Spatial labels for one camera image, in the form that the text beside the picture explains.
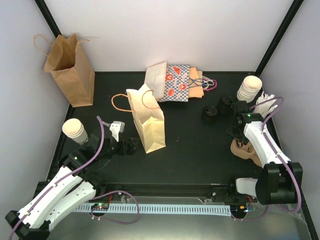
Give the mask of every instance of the gray floor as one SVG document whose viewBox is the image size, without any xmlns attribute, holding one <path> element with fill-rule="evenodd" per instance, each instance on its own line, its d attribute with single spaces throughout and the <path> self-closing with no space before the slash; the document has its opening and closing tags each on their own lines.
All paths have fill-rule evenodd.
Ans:
<svg viewBox="0 0 320 240">
<path fill-rule="evenodd" d="M 248 218 L 263 214 L 250 212 Z M 130 221 L 133 214 L 108 214 Z M 142 214 L 132 225 L 92 220 L 87 213 L 71 213 L 51 232 L 49 240 L 309 240 L 305 222 L 298 215 L 273 206 L 262 219 L 234 221 L 226 216 Z"/>
</svg>

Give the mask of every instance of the paper bag handle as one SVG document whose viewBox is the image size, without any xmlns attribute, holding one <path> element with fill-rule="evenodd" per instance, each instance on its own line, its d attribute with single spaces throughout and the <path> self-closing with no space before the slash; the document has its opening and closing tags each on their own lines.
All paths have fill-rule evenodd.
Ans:
<svg viewBox="0 0 320 240">
<path fill-rule="evenodd" d="M 76 49 L 77 49 L 77 46 L 78 46 L 79 44 L 83 43 L 83 42 L 90 42 L 90 40 L 88 40 L 88 39 L 83 39 L 83 40 L 81 40 L 80 42 L 78 42 L 78 43 L 75 45 L 75 49 L 74 49 L 74 50 L 76 50 Z"/>
<path fill-rule="evenodd" d="M 43 53 L 44 55 L 46 55 L 46 56 L 48 57 L 48 55 L 47 55 L 40 47 L 37 46 L 37 44 L 36 44 L 36 38 L 37 38 L 37 37 L 42 37 L 42 38 L 50 45 L 50 47 L 52 47 L 51 43 L 50 43 L 49 40 L 48 40 L 44 35 L 42 35 L 42 34 L 37 34 L 37 35 L 35 35 L 35 36 L 33 37 L 33 45 L 34 45 L 41 53 Z"/>
<path fill-rule="evenodd" d="M 142 104 L 143 104 L 143 106 L 145 106 L 147 109 L 160 109 L 160 107 L 148 107 L 148 106 L 146 106 L 145 105 L 145 103 L 144 103 L 144 96 L 145 96 L 145 94 L 147 93 L 147 92 L 152 92 L 152 95 L 154 94 L 154 91 L 152 90 L 152 89 L 150 89 L 150 90 L 148 90 L 148 91 L 146 91 L 144 94 L 142 94 L 142 97 L 141 97 L 141 102 L 142 102 Z"/>
<path fill-rule="evenodd" d="M 127 95 L 122 94 L 122 93 L 116 94 L 116 95 L 114 95 L 114 96 L 111 98 L 111 104 L 112 104 L 112 106 L 113 106 L 115 109 L 117 109 L 117 110 L 119 110 L 119 111 L 122 111 L 122 112 L 135 113 L 136 111 L 133 111 L 133 110 L 126 110 L 126 109 L 121 109 L 121 108 L 116 107 L 116 105 L 115 105 L 115 103 L 114 103 L 114 98 L 115 98 L 115 97 L 119 97 L 119 96 L 123 96 L 123 97 L 129 98 Z"/>
</svg>

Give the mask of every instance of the white cable tray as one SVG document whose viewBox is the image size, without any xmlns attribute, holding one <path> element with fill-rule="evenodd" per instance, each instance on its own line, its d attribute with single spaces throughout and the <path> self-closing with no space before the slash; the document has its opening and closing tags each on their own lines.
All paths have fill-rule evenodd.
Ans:
<svg viewBox="0 0 320 240">
<path fill-rule="evenodd" d="M 90 213 L 95 203 L 83 203 L 74 213 Z M 227 205 L 178 205 L 178 204 L 139 204 L 141 214 L 180 214 L 231 216 Z M 108 210 L 95 210 L 94 213 L 136 214 L 135 204 L 111 203 Z"/>
</svg>

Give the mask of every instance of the cable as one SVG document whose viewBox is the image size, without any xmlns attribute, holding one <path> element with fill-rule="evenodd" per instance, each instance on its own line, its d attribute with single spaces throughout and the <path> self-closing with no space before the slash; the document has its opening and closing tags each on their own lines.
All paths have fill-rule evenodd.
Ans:
<svg viewBox="0 0 320 240">
<path fill-rule="evenodd" d="M 112 198 L 113 198 L 113 195 L 112 195 L 112 194 L 110 194 L 110 195 L 109 195 L 109 201 L 108 201 L 108 204 L 110 204 L 110 203 L 111 203 Z"/>
<path fill-rule="evenodd" d="M 253 219 L 240 219 L 240 218 L 236 218 L 232 213 L 231 213 L 231 217 L 234 219 L 234 220 L 239 220 L 241 222 L 253 222 L 253 221 L 257 221 L 257 220 L 260 220 L 262 219 L 265 215 L 267 215 L 267 213 L 269 212 L 269 209 L 270 209 L 270 205 L 268 205 L 266 211 L 264 212 L 264 214 L 262 214 L 261 216 L 257 217 L 257 218 L 253 218 Z"/>
<path fill-rule="evenodd" d="M 264 136 L 265 140 L 266 140 L 266 141 L 268 142 L 268 144 L 270 145 L 270 147 L 271 147 L 271 149 L 273 150 L 274 154 L 276 154 L 276 156 L 279 158 L 279 160 L 281 161 L 281 163 L 284 165 L 285 169 L 286 169 L 287 172 L 289 173 L 289 175 L 290 175 L 290 177 L 291 177 L 291 179 L 292 179 L 292 182 L 293 182 L 293 185 L 294 185 L 296 194 L 297 194 L 297 198 L 298 198 L 297 206 L 296 206 L 296 208 L 293 209 L 293 210 L 289 210 L 289 209 L 283 208 L 282 206 L 279 206 L 279 207 L 280 207 L 281 209 L 289 212 L 289 213 L 296 213 L 296 212 L 299 211 L 299 209 L 301 208 L 301 203 L 302 203 L 302 198 L 301 198 L 301 192 L 300 192 L 299 184 L 298 184 L 298 182 L 297 182 L 297 180 L 296 180 L 296 178 L 295 178 L 294 173 L 291 171 L 290 167 L 288 166 L 288 164 L 285 162 L 285 160 L 284 160 L 280 155 L 278 155 L 278 152 L 277 152 L 276 148 L 274 147 L 273 143 L 271 142 L 271 140 L 269 139 L 268 135 L 267 135 L 265 132 L 263 132 L 263 130 L 264 130 L 265 127 L 266 127 L 266 124 L 267 124 L 268 120 L 269 120 L 270 118 L 272 118 L 272 116 L 274 116 L 274 115 L 277 113 L 277 111 L 281 108 L 281 106 L 283 105 L 283 103 L 284 103 L 284 98 L 281 97 L 281 96 L 276 96 L 276 97 L 273 97 L 273 98 L 271 98 L 271 99 L 269 99 L 269 100 L 260 102 L 260 103 L 258 103 L 258 104 L 256 104 L 256 105 L 253 105 L 253 106 L 250 107 L 249 109 L 251 110 L 252 108 L 255 108 L 255 107 L 257 107 L 257 106 L 259 106 L 259 105 L 261 105 L 261 104 L 264 104 L 264 103 L 267 103 L 267 102 L 270 102 L 270 101 L 273 101 L 273 100 L 281 100 L 281 102 L 280 102 L 279 106 L 278 106 L 277 108 L 275 108 L 275 110 L 273 110 L 273 112 L 271 112 L 271 113 L 269 114 L 269 116 L 267 116 L 267 117 L 264 119 L 264 121 L 263 121 L 263 123 L 262 123 L 262 126 L 261 126 L 261 130 L 262 130 L 262 133 L 263 133 L 263 136 Z"/>
<path fill-rule="evenodd" d="M 100 199 L 100 198 L 103 198 L 103 197 L 105 197 L 105 196 L 108 196 L 108 195 L 110 195 L 110 194 L 115 194 L 115 193 L 123 193 L 123 194 L 126 194 L 126 195 L 128 195 L 129 197 L 131 197 L 131 198 L 133 199 L 133 201 L 134 201 L 134 203 L 135 203 L 135 205 L 136 205 L 136 209 L 137 209 L 137 214 L 136 214 L 135 219 L 133 219 L 132 221 L 117 221 L 117 220 L 114 220 L 114 219 L 111 219 L 111 218 L 107 218 L 107 217 L 101 217 L 101 216 L 98 217 L 98 216 L 95 216 L 95 215 L 94 215 L 94 209 L 95 209 L 95 208 L 93 208 L 93 209 L 91 210 L 91 216 L 92 216 L 93 218 L 110 221 L 110 222 L 113 222 L 113 223 L 116 223 L 116 224 L 122 224 L 122 225 L 134 224 L 136 221 L 139 220 L 139 217 L 140 217 L 140 209 L 139 209 L 139 204 L 138 204 L 137 200 L 136 200 L 135 197 L 132 196 L 130 193 L 128 193 L 128 192 L 126 192 L 126 191 L 122 191 L 122 190 L 110 191 L 110 192 L 107 192 L 107 193 L 105 193 L 105 194 L 103 194 L 103 195 L 101 195 L 101 196 L 96 196 L 96 197 L 92 198 L 91 200 Z"/>
<path fill-rule="evenodd" d="M 250 197 L 249 195 L 248 195 L 247 197 L 248 197 L 248 199 L 249 199 L 249 202 L 252 203 L 253 206 L 256 206 L 256 204 L 254 203 L 254 201 L 252 201 L 251 197 Z"/>
<path fill-rule="evenodd" d="M 68 174 L 66 174 L 65 176 L 61 177 L 59 180 L 57 180 L 54 184 L 57 185 L 58 183 L 60 183 L 62 180 L 66 179 L 67 177 L 69 177 L 72 174 L 75 174 L 79 171 L 81 171 L 82 169 L 84 169 L 86 166 L 88 166 L 90 163 L 92 163 L 97 156 L 100 154 L 101 149 L 104 145 L 104 140 L 105 140 L 105 129 L 103 126 L 103 121 L 101 120 L 101 118 L 99 116 L 96 116 L 96 118 L 99 121 L 100 127 L 101 127 L 101 142 L 100 142 L 100 146 L 98 148 L 98 150 L 96 151 L 95 155 L 89 160 L 87 161 L 84 165 L 78 167 L 77 169 L 73 170 L 72 172 L 69 172 Z M 8 238 L 8 240 L 12 240 L 15 231 L 17 230 L 18 226 L 23 222 L 23 220 L 25 220 L 25 218 L 31 213 L 31 211 L 36 207 L 36 205 L 45 197 L 45 195 L 47 195 L 52 189 L 54 188 L 54 186 L 50 186 L 35 202 L 34 204 L 30 207 L 30 209 L 27 211 L 28 213 L 25 214 L 22 218 L 20 218 L 20 220 L 15 224 L 15 226 L 12 228 L 12 232 Z"/>
</svg>

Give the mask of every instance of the kraft paper bag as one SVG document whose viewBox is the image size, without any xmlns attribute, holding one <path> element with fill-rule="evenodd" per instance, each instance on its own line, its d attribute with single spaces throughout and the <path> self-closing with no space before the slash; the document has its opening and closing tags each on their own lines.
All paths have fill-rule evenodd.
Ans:
<svg viewBox="0 0 320 240">
<path fill-rule="evenodd" d="M 48 55 L 36 45 L 37 37 L 44 38 L 51 46 Z M 51 45 L 41 34 L 33 37 L 34 46 L 47 56 L 44 71 L 51 73 L 74 108 L 91 106 L 94 100 L 95 71 L 81 46 L 88 41 L 78 41 L 76 34 L 69 38 L 59 35 Z"/>
<path fill-rule="evenodd" d="M 145 153 L 148 154 L 165 147 L 165 117 L 153 95 L 153 90 L 144 84 L 139 90 L 127 89 L 126 92 L 127 95 L 114 95 L 111 103 L 119 111 L 132 113 L 133 122 Z M 131 110 L 115 106 L 114 98 L 118 96 L 128 98 Z"/>
<path fill-rule="evenodd" d="M 189 76 L 191 79 L 198 79 L 198 71 L 195 67 L 190 67 Z M 189 98 L 202 98 L 204 89 L 202 86 L 195 86 L 195 84 L 189 79 Z"/>
</svg>

